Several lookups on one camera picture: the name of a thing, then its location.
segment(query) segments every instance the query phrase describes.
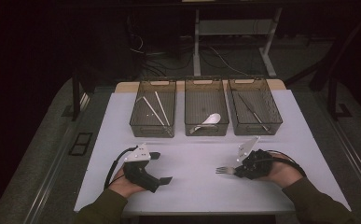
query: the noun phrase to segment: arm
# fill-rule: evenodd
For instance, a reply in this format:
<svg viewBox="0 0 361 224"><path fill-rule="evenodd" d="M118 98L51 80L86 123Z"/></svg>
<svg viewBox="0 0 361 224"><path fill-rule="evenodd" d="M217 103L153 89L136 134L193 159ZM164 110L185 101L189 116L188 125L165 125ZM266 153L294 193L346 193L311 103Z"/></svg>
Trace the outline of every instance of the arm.
<svg viewBox="0 0 361 224"><path fill-rule="evenodd" d="M77 214L75 224L120 223L127 198L143 191L124 176L122 168L114 176L113 183L92 204L83 207Z"/></svg>
<svg viewBox="0 0 361 224"><path fill-rule="evenodd" d="M265 178L279 185L294 203L300 223L355 223L356 220L343 204L320 192L308 178L293 167L274 162Z"/></svg>

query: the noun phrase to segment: hand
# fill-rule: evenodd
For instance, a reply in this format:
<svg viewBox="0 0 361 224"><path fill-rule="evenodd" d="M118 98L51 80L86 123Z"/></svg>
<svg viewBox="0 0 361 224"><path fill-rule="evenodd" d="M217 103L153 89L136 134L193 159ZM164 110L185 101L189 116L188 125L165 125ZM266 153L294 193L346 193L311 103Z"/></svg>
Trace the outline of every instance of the hand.
<svg viewBox="0 0 361 224"><path fill-rule="evenodd" d="M111 183L108 188L113 190L114 192L122 195L124 198L129 198L134 193L144 191L145 189L133 184L131 181L129 181L127 178L125 178L124 175L124 166L122 166L113 179L115 181Z"/></svg>
<svg viewBox="0 0 361 224"><path fill-rule="evenodd" d="M282 155L280 153L271 153L271 155L273 157L288 160L285 155ZM260 179L270 180L279 185L281 188L286 188L301 179L302 177L302 174L296 168L279 161L274 161L272 164L271 172L267 176L261 177Z"/></svg>

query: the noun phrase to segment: white tabletop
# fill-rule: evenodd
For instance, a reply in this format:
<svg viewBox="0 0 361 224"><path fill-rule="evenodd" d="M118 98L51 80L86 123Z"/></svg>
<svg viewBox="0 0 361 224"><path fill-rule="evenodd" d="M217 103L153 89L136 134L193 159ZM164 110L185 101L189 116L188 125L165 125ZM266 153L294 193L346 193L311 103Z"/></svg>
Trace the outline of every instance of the white tabletop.
<svg viewBox="0 0 361 224"><path fill-rule="evenodd" d="M272 91L283 124L276 135L261 136L256 149L278 150L292 157L314 185L334 200L346 202L329 170L291 91ZM215 168L239 166L238 146L253 136L235 136L232 123L226 136L185 135L184 96L177 93L174 138L136 138L129 121L135 92L113 93L92 152L75 206L79 211L93 203L104 188L105 177L120 152L147 143L161 154L146 170L156 178L172 176L169 185L156 193L140 192L129 199L124 215L280 214L294 205L270 182L234 175L217 175Z"/></svg>

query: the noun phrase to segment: spoon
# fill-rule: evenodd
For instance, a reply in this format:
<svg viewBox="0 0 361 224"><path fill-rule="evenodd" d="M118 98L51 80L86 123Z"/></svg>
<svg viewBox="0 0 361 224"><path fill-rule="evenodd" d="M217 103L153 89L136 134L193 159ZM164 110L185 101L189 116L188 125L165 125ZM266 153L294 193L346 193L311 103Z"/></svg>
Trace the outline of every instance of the spoon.
<svg viewBox="0 0 361 224"><path fill-rule="evenodd" d="M199 124L189 130L189 133L194 133L199 128L201 128L204 124L217 124L221 120L220 114L214 113L209 116L202 124Z"/></svg>

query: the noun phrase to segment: sleeve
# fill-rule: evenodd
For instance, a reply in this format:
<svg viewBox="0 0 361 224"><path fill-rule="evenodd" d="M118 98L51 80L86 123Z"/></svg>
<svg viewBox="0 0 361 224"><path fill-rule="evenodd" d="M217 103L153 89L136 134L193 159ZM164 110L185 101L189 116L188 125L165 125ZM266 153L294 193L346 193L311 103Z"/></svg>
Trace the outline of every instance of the sleeve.
<svg viewBox="0 0 361 224"><path fill-rule="evenodd" d="M320 192L306 177L283 192L294 203L300 223L356 223L343 204Z"/></svg>
<svg viewBox="0 0 361 224"><path fill-rule="evenodd" d="M92 204L83 207L76 215L75 224L119 224L127 199L105 189Z"/></svg>

